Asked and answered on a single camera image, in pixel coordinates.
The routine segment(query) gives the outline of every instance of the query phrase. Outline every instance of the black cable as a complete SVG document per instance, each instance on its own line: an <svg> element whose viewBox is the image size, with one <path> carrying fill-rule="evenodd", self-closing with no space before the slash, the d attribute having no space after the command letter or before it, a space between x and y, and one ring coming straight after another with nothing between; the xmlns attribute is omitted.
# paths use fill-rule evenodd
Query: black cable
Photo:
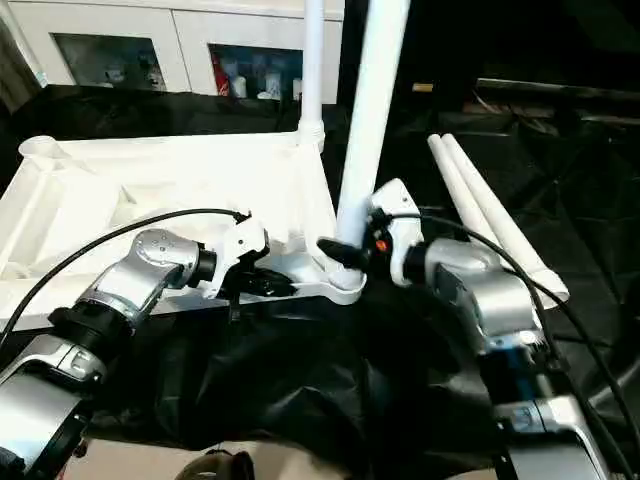
<svg viewBox="0 0 640 480"><path fill-rule="evenodd" d="M53 277L55 277L58 273L60 273L63 269L65 269L69 264L71 264L72 262L74 262L75 260L77 260L78 258L83 256L84 254L86 254L90 250L93 250L97 246L102 245L103 243L105 243L105 242L107 242L107 241L109 241L109 240L111 240L111 239L113 239L115 237L119 237L120 235L124 235L125 233L129 233L129 232L131 232L133 230L136 230L138 228L141 228L141 227L146 227L147 225L151 225L152 223L160 222L162 220L168 220L169 218L184 217L186 215L198 215L198 214L228 215L230 217L233 217L236 222L241 222L241 221L246 220L248 218L246 215L243 215L243 214L241 214L239 212L234 212L232 210L226 210L226 209L220 209L220 208L192 208L192 209L189 209L189 210L179 210L177 212L165 213L165 214L162 214L162 215L157 215L157 216L154 216L154 217L151 217L151 218L146 218L144 220L140 220L139 222L135 222L135 223L132 223L132 224L127 225L125 227L122 227L122 228L119 228L117 230L114 230L113 232L108 233L108 234L106 234L106 235L94 240L91 243L88 243L87 245L82 247L80 250L78 250L77 252L75 252L72 255L68 256L62 262L60 262L58 265L53 267L49 272L47 272L46 275L44 275L40 280L38 280L38 282L24 296L24 298L22 299L20 304L17 306L17 308L15 309L15 311L13 312L11 317L9 318L9 321L4 326L4 329L2 330L2 337L0 337L0 355L2 354L3 348L7 344L7 340L9 338L9 335L11 334L13 329L15 328L16 323L18 323L18 320L20 319L20 316L22 315L24 310L27 308L27 305L29 305L29 302L31 302L31 300L33 300L33 297L35 297L38 294L38 292L40 290L42 290L42 288Z"/></svg>
<svg viewBox="0 0 640 480"><path fill-rule="evenodd" d="M616 403L618 404L618 408L620 409L620 412L622 413L622 416L624 417L625 422L627 423L627 425L629 426L629 429L631 430L631 436L633 438L633 445L636 450L636 456L637 458L640 459L640 430L638 429L638 425L635 423L633 419L633 415L629 410L629 405L624 398L624 394L622 393L622 389L620 388L620 385L618 385L616 378L611 373L611 370L609 370L609 367L607 366L607 362L605 362L604 358L602 357L602 354L596 348L595 343L591 339L591 335L589 335L589 332L587 332L587 329L585 328L584 324L580 321L578 316L575 314L575 312L566 303L564 303L562 299L558 298L558 296L555 293L550 291L544 285L540 285L536 281L534 281L533 284L536 286L538 290L540 290L542 293L544 293L546 296L548 296L554 302L556 302L556 304L558 305L562 313L565 314L565 316L569 319L569 321L575 327L576 331L578 332L578 335L584 340L585 346L587 347L587 349L589 350L589 353L591 354L596 364L598 365L600 372L605 377L607 385L609 385L609 388L611 388L611 393L613 394L613 397L615 398Z"/></svg>
<svg viewBox="0 0 640 480"><path fill-rule="evenodd" d="M450 228L452 228L454 230L457 230L458 232L464 233L464 234L468 235L469 237L478 240L479 242L483 243L484 245L489 247L491 250L493 250L495 253L500 255L502 258L504 258L506 260L506 262L511 266L511 268L513 268L513 271L515 272L515 275L517 275L522 280L522 282L527 287L527 290L529 290L529 294L531 295L531 299L532 299L532 301L534 303L536 312L538 314L538 318L540 320L540 324L542 325L543 333L544 333L544 335L546 337L547 344L549 345L549 349L550 349L551 353L553 354L553 356L556 359L558 359L558 360L561 359L560 351L558 349L557 344L555 343L555 341L553 339L553 336L551 335L551 331L550 331L550 328L548 326L547 316L545 314L545 310L543 308L542 301L540 300L540 295L538 295L538 291L536 290L536 288L540 288L541 285L539 285L537 282L534 282L529 277L529 275L527 275L527 273L524 271L524 269L518 264L518 262L516 262L513 259L513 257L511 257L511 255L509 255L503 248L501 248L500 246L496 245L495 243L493 243L491 240L489 240L488 238L484 237L483 235L480 235L479 233L476 233L475 231L465 227L464 225L461 225L461 224L456 223L456 222L451 221L451 220L447 220L445 218L434 217L434 216L431 216L431 215L424 215L424 214L419 214L419 213L401 213L401 214L395 214L395 215L387 215L387 219L389 219L389 220L402 219L402 218L416 218L416 219L426 220L426 221L430 221L430 222L433 222L433 223L438 223L440 225L444 225L444 226L450 227ZM540 291L542 291L546 295L551 293L552 296L549 295L550 298L552 298L556 303L558 303L558 305L561 308L562 308L563 305L566 307L564 302L562 302L557 297L557 295L553 294L553 292L550 292L548 289L546 289L544 287L542 289L540 289ZM577 320L577 317L573 314L573 312L571 312L571 316L572 316L573 320ZM586 329L584 329L584 326L581 324L581 322L578 320L577 323L575 323L574 325L580 325L580 327L582 327L581 329L579 327L576 327L576 329L578 330L578 333L583 337L583 339L585 339L585 343L587 343L588 345L591 345L597 351L597 349L593 345L593 341L591 341L591 337L589 336L589 334L586 331ZM606 368L606 372L609 373L609 377L607 379L608 380L609 380L609 378L613 379L613 375L611 375L611 372L609 371L608 368ZM574 380L571 378L571 376L568 373L567 373L567 378L569 380L569 384L571 386L571 390L573 392L573 395L576 397L576 400L578 401L578 403L581 405L582 409L585 412L585 417L587 418L587 421L590 421L589 423L591 423L593 426L595 426L596 430L599 431L599 433L601 434L601 437L606 442L606 445L607 445L609 451L616 458L616 461L618 462L620 468L622 469L622 473L625 476L625 478L627 480L634 480L633 470L629 466L629 462L627 461L627 459L625 458L624 454L620 450L620 447L618 446L618 444L616 443L615 439L613 438L613 436L609 432L607 426L604 424L604 422L602 421L600 416L594 411L594 409L591 406L591 404L588 402L588 400L582 394L582 392L580 391L580 389L578 388L578 386L575 384ZM614 388L618 388L618 390L619 390L619 386L618 386L617 382L615 381L615 379L613 379L613 384L615 386L614 385L610 385L611 388L612 388L612 391L613 391ZM637 430L637 427L636 427L635 423L633 422L633 420L632 420L632 418L630 416L629 408L628 408L626 402L624 401L623 396L620 395L619 397L616 397L616 400L618 401L618 405L619 405L621 411L623 411L623 409L624 409L624 411L629 413L629 419L627 419L626 416L625 416L625 419L627 420L629 429L632 432L635 432L635 430Z"/></svg>

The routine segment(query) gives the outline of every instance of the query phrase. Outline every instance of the red object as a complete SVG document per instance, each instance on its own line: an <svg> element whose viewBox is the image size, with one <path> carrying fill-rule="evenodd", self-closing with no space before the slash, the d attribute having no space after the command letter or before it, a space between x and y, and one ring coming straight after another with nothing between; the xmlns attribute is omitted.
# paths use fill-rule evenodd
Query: red object
<svg viewBox="0 0 640 480"><path fill-rule="evenodd" d="M213 64L213 76L216 79L216 87L218 87L218 95L228 97L230 92L229 77L224 73L224 69L220 64L218 56L211 52L211 63Z"/></svg>
<svg viewBox="0 0 640 480"><path fill-rule="evenodd" d="M376 242L376 248L380 250L382 253L386 253L389 250L389 245L384 240L378 240Z"/></svg>

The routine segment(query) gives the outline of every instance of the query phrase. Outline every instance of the white tube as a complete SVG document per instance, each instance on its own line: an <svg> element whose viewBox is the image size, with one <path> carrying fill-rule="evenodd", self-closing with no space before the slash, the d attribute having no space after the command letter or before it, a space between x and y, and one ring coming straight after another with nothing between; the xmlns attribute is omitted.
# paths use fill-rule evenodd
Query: white tube
<svg viewBox="0 0 640 480"><path fill-rule="evenodd" d="M427 143L462 223L467 228L500 245L440 136L435 134L429 136Z"/></svg>
<svg viewBox="0 0 640 480"><path fill-rule="evenodd" d="M369 3L338 207L338 240L351 245L362 244L410 5L411 0ZM336 281L348 288L360 276L345 274L342 280Z"/></svg>
<svg viewBox="0 0 640 480"><path fill-rule="evenodd" d="M322 58L324 50L324 0L305 0L305 39L302 58L301 141L316 141L322 151Z"/></svg>
<svg viewBox="0 0 640 480"><path fill-rule="evenodd" d="M485 182L480 172L473 165L460 144L451 134L444 135L442 141L449 149L451 157L458 171L464 178L469 190L473 194L489 222L491 229L500 241L502 247L522 266L529 276L558 295L563 301L569 299L569 290L560 277L544 264L533 246L524 236L520 228L504 208L491 187ZM555 302L540 293L545 308L553 308Z"/></svg>

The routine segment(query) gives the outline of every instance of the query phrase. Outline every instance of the black cloth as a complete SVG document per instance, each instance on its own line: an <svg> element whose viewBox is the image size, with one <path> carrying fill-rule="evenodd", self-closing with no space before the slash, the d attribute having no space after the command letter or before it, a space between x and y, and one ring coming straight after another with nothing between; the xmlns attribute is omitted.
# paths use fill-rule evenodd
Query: black cloth
<svg viewBox="0 0 640 480"><path fill-rule="evenodd" d="M296 121L294 108L271 102L49 87L13 116L11 129L18 140L63 140L292 130ZM348 122L338 108L325 111L325 122L323 162L337 201ZM565 280L640 420L637 131L577 123L554 135L508 116L395 116L377 183L399 177L419 205L453 218L426 143L434 131L457 135ZM427 238L451 235L424 227ZM424 291L372 280L349 307L301 299L243 306L238 321L228 318L218 309L150 319L109 379L92 434L191 449L271 439L377 478L443 478L487 466L498 448L459 322ZM586 349L557 312L552 329L628 450Z"/></svg>

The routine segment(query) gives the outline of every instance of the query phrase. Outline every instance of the black plastic part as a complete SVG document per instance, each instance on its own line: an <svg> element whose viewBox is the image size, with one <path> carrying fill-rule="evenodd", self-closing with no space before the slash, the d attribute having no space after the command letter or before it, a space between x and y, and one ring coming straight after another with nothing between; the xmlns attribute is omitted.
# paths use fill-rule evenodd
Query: black plastic part
<svg viewBox="0 0 640 480"><path fill-rule="evenodd" d="M570 391L566 372L545 349L517 347L478 357L493 405L554 398Z"/></svg>
<svg viewBox="0 0 640 480"><path fill-rule="evenodd" d="M218 257L214 252L205 250L202 244L199 244L199 246L198 265L189 283L187 283L191 288L196 288L202 280L210 282L216 272L216 264L218 262Z"/></svg>
<svg viewBox="0 0 640 480"><path fill-rule="evenodd" d="M259 297L289 297L298 290L282 273L266 268L244 270L237 265L229 270L223 283L223 297L234 298L236 294L248 293Z"/></svg>
<svg viewBox="0 0 640 480"><path fill-rule="evenodd" d="M426 243L409 248L407 258L404 261L404 278L411 280L416 285L423 285L426 282L426 259Z"/></svg>
<svg viewBox="0 0 640 480"><path fill-rule="evenodd" d="M56 478L82 441L82 433L88 423L89 419L78 410L69 414L31 467L26 479L51 480Z"/></svg>
<svg viewBox="0 0 640 480"><path fill-rule="evenodd" d="M340 243L330 238L320 238L318 240L318 248L345 268L367 270L368 259L364 252L357 247Z"/></svg>
<svg viewBox="0 0 640 480"><path fill-rule="evenodd" d="M14 480L23 478L24 460L15 453L0 447L0 479Z"/></svg>
<svg viewBox="0 0 640 480"><path fill-rule="evenodd" d="M105 363L124 349L133 333L124 315L99 303L57 308L49 321L54 335L86 348Z"/></svg>

